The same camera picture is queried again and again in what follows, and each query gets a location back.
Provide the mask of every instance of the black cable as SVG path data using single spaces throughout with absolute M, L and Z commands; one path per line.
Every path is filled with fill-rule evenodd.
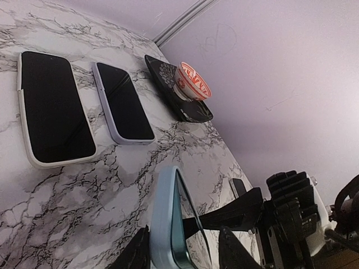
M 341 244 L 342 246 L 350 249 L 351 251 L 359 253 L 359 246 L 357 246 L 357 245 L 353 244 L 352 242 L 348 241 L 347 239 L 343 238 L 340 234 L 338 234 L 334 230 L 332 230 L 332 229 L 326 230 L 325 236 L 327 236 L 328 238 Z

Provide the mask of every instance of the black phone screen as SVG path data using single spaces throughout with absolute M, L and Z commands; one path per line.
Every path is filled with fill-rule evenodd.
M 232 180 L 233 180 L 234 188 L 236 189 L 236 192 L 238 194 L 238 197 L 241 197 L 243 194 L 247 192 L 243 180 L 239 178 L 232 178 Z
M 130 75 L 103 63 L 97 63 L 97 68 L 119 135 L 129 140 L 153 140 L 153 131 Z
M 36 52 L 21 55 L 27 128 L 34 156 L 54 163 L 92 156 L 95 142 L 70 63 Z

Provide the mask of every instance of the white wall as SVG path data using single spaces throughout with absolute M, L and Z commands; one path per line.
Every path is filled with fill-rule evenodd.
M 52 0 L 154 39 L 197 0 Z
M 214 124 L 254 185 L 316 176 L 324 202 L 359 174 L 359 2 L 223 0 L 162 51 L 210 85 Z

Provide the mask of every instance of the wooden floor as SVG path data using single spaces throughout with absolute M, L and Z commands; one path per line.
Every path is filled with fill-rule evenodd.
M 345 250 L 315 262 L 316 269 L 359 269 L 359 254 Z

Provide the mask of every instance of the white phone case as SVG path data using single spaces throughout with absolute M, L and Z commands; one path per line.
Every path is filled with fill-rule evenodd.
M 84 157 L 84 158 L 79 158 L 79 159 L 73 159 L 73 160 L 67 160 L 67 161 L 58 161 L 55 163 L 43 163 L 41 161 L 39 161 L 34 153 L 33 150 L 31 148 L 31 142 L 30 142 L 30 135 L 29 135 L 29 129 L 27 128 L 27 120 L 26 120 L 26 110 L 25 110 L 25 98 L 24 98 L 24 90 L 21 87 L 21 78 L 22 78 L 22 60 L 21 60 L 21 55 L 22 53 L 20 53 L 19 55 L 19 59 L 18 59 L 18 63 L 17 63 L 17 92 L 19 94 L 19 103 L 20 103 L 20 115 L 21 115 L 21 125 L 22 125 L 22 132 L 24 134 L 24 141 L 25 141 L 25 149 L 26 149 L 26 154 L 27 154 L 27 158 L 29 159 L 30 163 L 38 168 L 38 169 L 48 169 L 48 168 L 55 168 L 55 167 L 59 167 L 59 166 L 64 166 L 64 165 L 69 165 L 69 164 L 75 164 L 75 163 L 84 163 L 86 161 L 91 160 L 96 154 L 97 154 L 97 145 L 95 143 L 94 140 L 94 134 L 92 132 L 91 126 L 90 126 L 90 122 L 89 119 L 86 115 L 86 111 L 84 106 L 82 105 L 82 100 L 81 100 L 81 95 L 79 93 L 79 88 L 77 87 L 77 83 L 75 80 L 75 77 L 73 78 L 75 80 L 75 84 L 76 84 L 76 89 L 77 89 L 77 93 L 79 95 L 80 98 L 80 103 L 81 103 L 81 107 L 84 111 L 85 114 L 85 118 L 86 118 L 86 123 L 89 126 L 90 129 L 90 133 L 91 133 L 91 137 L 94 141 L 95 144 L 95 153 L 91 156 L 88 157 Z M 73 75 L 73 69 L 72 69 L 72 65 L 69 62 L 70 66 L 71 66 L 71 71 L 72 71 L 72 75 Z
M 153 141 L 155 141 L 155 136 L 154 136 L 154 139 L 152 139 L 152 140 L 134 140 L 134 139 L 132 140 L 132 139 L 124 138 L 118 133 L 115 122 L 112 117 L 110 106 L 107 101 L 105 87 L 103 86 L 101 75 L 97 68 L 97 64 L 98 64 L 98 62 L 93 63 L 92 70 L 93 70 L 94 77 L 95 77 L 97 91 L 100 96 L 101 105 L 102 105 L 102 108 L 103 108 L 103 111 L 104 111 L 104 114 L 106 117 L 107 125 L 110 130 L 112 139 L 118 144 L 128 144 L 128 145 L 130 145 L 130 144 L 147 145 L 147 144 L 150 144 Z

